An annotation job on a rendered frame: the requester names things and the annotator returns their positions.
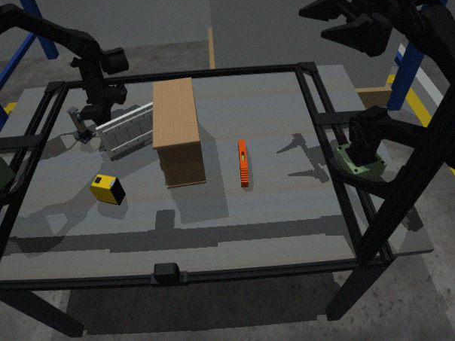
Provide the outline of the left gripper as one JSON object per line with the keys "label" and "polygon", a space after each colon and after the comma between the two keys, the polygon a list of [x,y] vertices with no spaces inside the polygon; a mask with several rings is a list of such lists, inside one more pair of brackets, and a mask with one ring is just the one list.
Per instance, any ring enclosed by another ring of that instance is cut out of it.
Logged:
{"label": "left gripper", "polygon": [[100,89],[102,86],[105,87],[105,82],[107,80],[102,78],[98,81],[92,82],[83,82],[83,90],[86,90],[87,93],[87,104],[81,113],[81,120],[92,120],[97,126],[101,126],[104,123],[111,121],[111,107],[114,102],[107,102],[101,104],[101,92]]}

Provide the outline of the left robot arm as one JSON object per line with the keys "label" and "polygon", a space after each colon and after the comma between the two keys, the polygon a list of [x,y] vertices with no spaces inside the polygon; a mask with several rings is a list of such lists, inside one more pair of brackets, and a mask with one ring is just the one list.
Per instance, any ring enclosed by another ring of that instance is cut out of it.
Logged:
{"label": "left robot arm", "polygon": [[[129,69],[129,63],[121,47],[103,51],[99,43],[87,32],[64,28],[11,3],[0,6],[0,34],[15,26],[61,44],[82,58],[74,57],[70,66],[79,67],[83,82],[102,79],[102,71],[113,75]],[[109,86],[106,81],[100,92],[102,104],[108,101],[123,105],[126,101],[127,88],[124,83],[119,82],[115,87]]]}

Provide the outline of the brown wooden cabinet with white door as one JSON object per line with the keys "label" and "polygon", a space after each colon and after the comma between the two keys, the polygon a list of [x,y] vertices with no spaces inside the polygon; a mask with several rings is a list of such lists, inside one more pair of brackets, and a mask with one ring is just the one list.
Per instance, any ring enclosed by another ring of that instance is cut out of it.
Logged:
{"label": "brown wooden cabinet with white door", "polygon": [[191,78],[153,82],[153,102],[96,131],[110,158],[153,137],[168,189],[206,183]]}

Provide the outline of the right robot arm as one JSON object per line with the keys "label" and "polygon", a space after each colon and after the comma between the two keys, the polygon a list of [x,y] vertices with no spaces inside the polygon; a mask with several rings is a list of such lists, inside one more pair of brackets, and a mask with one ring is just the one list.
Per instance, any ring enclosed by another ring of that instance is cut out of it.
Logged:
{"label": "right robot arm", "polygon": [[[370,12],[395,4],[393,27],[421,53],[432,58],[448,82],[455,77],[455,20],[441,0],[369,0]],[[427,3],[428,8],[416,6]],[[401,24],[401,25],[398,25]],[[382,139],[415,148],[426,127],[392,119],[388,108],[374,105],[350,118],[345,151],[357,167],[377,162]],[[379,142],[380,141],[380,142]],[[349,150],[349,151],[348,151]]]}

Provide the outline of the wooden post with grey hook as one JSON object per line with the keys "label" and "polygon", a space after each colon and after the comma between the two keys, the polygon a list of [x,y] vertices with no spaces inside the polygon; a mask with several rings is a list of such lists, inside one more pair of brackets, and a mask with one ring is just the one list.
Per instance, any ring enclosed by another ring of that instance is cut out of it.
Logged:
{"label": "wooden post with grey hook", "polygon": [[72,106],[67,112],[69,113],[74,125],[78,130],[79,135],[75,139],[86,144],[89,142],[89,140],[92,139],[92,137],[96,135],[96,133],[90,131],[86,127],[84,121],[81,120],[81,117],[79,115],[81,112],[76,107]]}

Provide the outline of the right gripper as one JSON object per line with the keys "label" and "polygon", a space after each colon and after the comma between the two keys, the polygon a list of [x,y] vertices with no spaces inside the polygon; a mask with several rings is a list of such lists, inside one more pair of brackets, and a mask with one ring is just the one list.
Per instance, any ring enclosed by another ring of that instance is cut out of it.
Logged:
{"label": "right gripper", "polygon": [[392,2],[380,11],[370,12],[369,2],[316,0],[300,9],[298,15],[328,22],[329,19],[337,19],[343,14],[347,18],[347,24],[325,29],[321,37],[365,52],[370,57],[379,56],[385,51],[392,32],[395,4]]}

